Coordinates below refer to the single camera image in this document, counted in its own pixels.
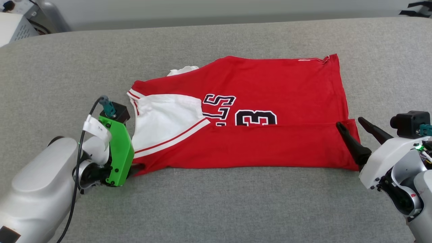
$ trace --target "robotic arm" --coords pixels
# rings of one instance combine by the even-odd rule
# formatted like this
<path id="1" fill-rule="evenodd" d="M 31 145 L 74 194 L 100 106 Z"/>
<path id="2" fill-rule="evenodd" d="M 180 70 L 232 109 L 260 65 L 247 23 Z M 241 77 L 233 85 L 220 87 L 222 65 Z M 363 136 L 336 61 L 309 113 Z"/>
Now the robotic arm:
<path id="1" fill-rule="evenodd" d="M 399 137 L 392 137 L 360 117 L 359 123 L 381 146 L 372 153 L 337 123 L 337 128 L 366 188 L 384 191 L 406 218 L 417 243 L 432 242 L 432 135 L 428 112 L 410 111 L 391 119 Z"/>
<path id="2" fill-rule="evenodd" d="M 84 123 L 81 153 L 74 139 L 57 137 L 14 177 L 0 200 L 0 243 L 48 242 L 70 211 L 68 227 L 80 195 L 96 185 L 122 186 L 141 169 L 131 166 L 134 152 L 125 126 L 130 118 L 127 108 L 106 96 L 98 102 L 104 111 L 98 119 L 90 114 Z M 85 131 L 94 137 L 83 143 Z"/>

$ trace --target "teal connector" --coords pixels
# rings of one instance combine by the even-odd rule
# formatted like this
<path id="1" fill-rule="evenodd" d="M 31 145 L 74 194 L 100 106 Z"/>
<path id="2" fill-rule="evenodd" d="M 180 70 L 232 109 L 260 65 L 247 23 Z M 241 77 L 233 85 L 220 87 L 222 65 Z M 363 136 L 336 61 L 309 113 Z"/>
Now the teal connector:
<path id="1" fill-rule="evenodd" d="M 99 101 L 99 104 L 101 104 L 104 107 L 104 113 L 107 117 L 113 118 L 115 117 L 115 109 L 112 105 L 112 102 L 108 100 L 107 96 L 101 96 L 102 99 Z"/>
<path id="2" fill-rule="evenodd" d="M 432 125 L 421 124 L 419 129 L 420 136 L 432 136 Z"/>

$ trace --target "red jersey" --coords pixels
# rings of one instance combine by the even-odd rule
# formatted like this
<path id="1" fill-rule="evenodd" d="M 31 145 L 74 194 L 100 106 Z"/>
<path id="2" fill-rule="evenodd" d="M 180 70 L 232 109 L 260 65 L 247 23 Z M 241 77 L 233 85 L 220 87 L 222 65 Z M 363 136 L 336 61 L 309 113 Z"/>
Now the red jersey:
<path id="1" fill-rule="evenodd" d="M 335 124 L 359 140 L 336 54 L 325 59 L 225 57 L 128 92 L 139 174 L 165 167 L 358 170 Z"/>

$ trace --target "gray wall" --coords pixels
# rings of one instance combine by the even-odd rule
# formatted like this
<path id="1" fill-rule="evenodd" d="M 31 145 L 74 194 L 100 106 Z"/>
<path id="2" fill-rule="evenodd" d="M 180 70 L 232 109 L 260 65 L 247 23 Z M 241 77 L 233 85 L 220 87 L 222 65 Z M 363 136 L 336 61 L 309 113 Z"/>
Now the gray wall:
<path id="1" fill-rule="evenodd" d="M 387 17 L 413 1 L 50 0 L 72 30 Z"/>

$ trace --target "gray table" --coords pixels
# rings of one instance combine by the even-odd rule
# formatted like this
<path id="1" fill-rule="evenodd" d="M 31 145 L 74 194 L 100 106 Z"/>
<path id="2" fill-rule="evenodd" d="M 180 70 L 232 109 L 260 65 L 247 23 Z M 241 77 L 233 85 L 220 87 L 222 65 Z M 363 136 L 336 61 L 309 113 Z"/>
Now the gray table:
<path id="1" fill-rule="evenodd" d="M 0 192 L 48 141 L 79 138 L 101 94 L 132 107 L 133 81 L 227 55 L 323 58 L 337 53 L 350 117 L 391 134 L 390 118 L 430 111 L 432 21 L 340 19 L 69 32 L 0 48 Z M 133 133 L 133 122 L 128 123 Z M 362 142 L 378 147 L 359 129 Z M 81 198 L 64 242 L 407 243 L 383 193 L 358 173 L 320 168 L 164 169 Z"/>

